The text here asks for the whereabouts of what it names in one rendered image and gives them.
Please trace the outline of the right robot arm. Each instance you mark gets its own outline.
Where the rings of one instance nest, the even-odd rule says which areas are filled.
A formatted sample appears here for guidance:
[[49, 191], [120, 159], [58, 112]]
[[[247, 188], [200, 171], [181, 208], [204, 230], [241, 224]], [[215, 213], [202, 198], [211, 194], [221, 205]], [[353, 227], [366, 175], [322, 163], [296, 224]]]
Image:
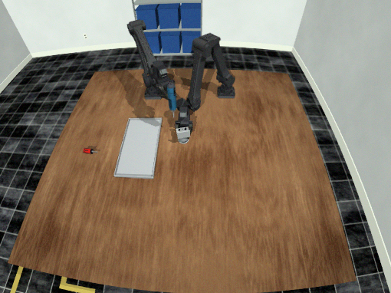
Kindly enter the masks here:
[[[129, 27], [129, 28], [127, 27], [128, 31], [130, 35], [132, 35], [136, 43], [136, 47], [138, 49], [140, 59], [143, 63], [144, 74], [142, 74], [142, 76], [144, 76], [143, 81], [145, 86], [147, 85], [147, 91], [145, 91], [144, 96], [160, 97], [160, 95], [157, 95], [156, 93], [156, 85], [166, 81], [170, 81], [170, 78], [167, 75], [168, 74], [166, 70], [167, 68], [162, 61], [156, 60], [156, 58], [154, 57], [151, 51], [149, 43], [146, 40], [146, 36], [143, 33], [143, 30], [146, 30], [146, 25], [144, 23], [144, 20], [139, 19], [135, 21], [130, 21], [129, 24], [126, 25]], [[155, 71], [155, 75], [153, 73], [154, 71]], [[149, 75], [147, 75], [146, 73], [148, 73]]]

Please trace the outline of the dark grey cylinder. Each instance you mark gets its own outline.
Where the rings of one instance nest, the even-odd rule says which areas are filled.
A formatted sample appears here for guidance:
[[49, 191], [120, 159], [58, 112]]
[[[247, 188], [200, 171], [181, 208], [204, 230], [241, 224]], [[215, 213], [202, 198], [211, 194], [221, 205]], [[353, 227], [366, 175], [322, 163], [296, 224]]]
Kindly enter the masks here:
[[178, 139], [178, 141], [179, 141], [180, 143], [182, 143], [182, 144], [185, 144], [185, 143], [188, 143], [188, 142], [189, 142], [189, 139], [188, 139], [188, 137], [186, 137], [186, 138]]

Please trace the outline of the blue electric screwdriver barrel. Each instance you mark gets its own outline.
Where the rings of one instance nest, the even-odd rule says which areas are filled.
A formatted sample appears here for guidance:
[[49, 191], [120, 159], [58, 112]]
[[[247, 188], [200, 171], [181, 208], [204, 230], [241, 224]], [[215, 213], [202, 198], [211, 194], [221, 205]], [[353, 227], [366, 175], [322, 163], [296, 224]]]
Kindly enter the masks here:
[[176, 86], [174, 83], [167, 84], [167, 94], [169, 98], [169, 109], [173, 112], [176, 110]]

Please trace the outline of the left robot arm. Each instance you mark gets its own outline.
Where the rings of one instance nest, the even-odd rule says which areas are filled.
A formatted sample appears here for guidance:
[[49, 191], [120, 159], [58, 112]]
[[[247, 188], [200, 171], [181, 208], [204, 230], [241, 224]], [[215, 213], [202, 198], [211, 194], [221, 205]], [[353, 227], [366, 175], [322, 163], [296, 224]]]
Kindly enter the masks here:
[[[200, 91], [202, 86], [205, 60], [211, 55], [217, 68], [216, 79], [219, 83], [222, 83], [221, 87], [218, 87], [218, 95], [235, 96], [235, 89], [233, 88], [232, 91], [231, 87], [235, 83], [235, 78], [229, 73], [228, 68], [226, 67], [225, 59], [219, 44], [220, 41], [221, 38], [212, 33], [200, 36], [192, 41], [192, 51], [194, 51], [192, 79], [187, 101], [184, 98], [178, 99], [176, 101], [176, 108], [179, 111], [178, 120], [190, 120], [189, 109], [195, 112], [200, 108]], [[205, 58], [203, 56], [205, 56]]]

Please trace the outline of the grey l-shaped bracket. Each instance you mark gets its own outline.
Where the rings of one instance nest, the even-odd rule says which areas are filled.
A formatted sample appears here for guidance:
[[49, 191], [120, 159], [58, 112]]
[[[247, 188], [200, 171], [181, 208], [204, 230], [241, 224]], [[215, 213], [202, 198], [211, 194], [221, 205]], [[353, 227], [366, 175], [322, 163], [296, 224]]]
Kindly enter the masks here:
[[[185, 130], [185, 128], [186, 128], [186, 130]], [[180, 129], [180, 131], [179, 131], [179, 129]], [[176, 129], [176, 132], [177, 132], [178, 139], [190, 137], [190, 130], [188, 127], [178, 128], [178, 129]]]

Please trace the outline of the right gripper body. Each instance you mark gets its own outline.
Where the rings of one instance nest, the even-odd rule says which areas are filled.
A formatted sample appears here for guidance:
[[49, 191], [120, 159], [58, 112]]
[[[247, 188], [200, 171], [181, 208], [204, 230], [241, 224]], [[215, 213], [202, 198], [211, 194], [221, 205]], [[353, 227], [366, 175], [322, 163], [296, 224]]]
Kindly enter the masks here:
[[175, 82], [175, 81], [172, 79], [172, 80], [170, 80], [170, 81], [166, 81], [166, 82], [157, 84], [157, 85], [156, 85], [156, 92], [157, 92], [157, 94], [159, 95], [159, 87], [163, 87], [164, 90], [165, 90], [165, 92], [167, 93], [167, 84], [168, 84], [168, 83], [172, 83], [172, 82]]

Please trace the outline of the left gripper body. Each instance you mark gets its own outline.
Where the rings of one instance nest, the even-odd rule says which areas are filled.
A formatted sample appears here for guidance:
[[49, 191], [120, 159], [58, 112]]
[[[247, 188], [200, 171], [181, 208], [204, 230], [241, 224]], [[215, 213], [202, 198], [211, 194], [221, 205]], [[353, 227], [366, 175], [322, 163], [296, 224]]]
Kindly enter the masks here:
[[192, 125], [192, 120], [176, 120], [175, 124], [179, 125], [179, 128], [183, 127], [189, 127], [189, 125]]

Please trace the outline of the white rimmed tray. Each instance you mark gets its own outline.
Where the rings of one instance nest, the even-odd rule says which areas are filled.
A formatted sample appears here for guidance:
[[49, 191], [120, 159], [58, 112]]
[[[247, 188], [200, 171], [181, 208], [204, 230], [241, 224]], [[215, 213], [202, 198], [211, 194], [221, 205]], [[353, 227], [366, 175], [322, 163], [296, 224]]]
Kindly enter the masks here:
[[154, 178], [161, 124], [162, 118], [129, 118], [114, 177]]

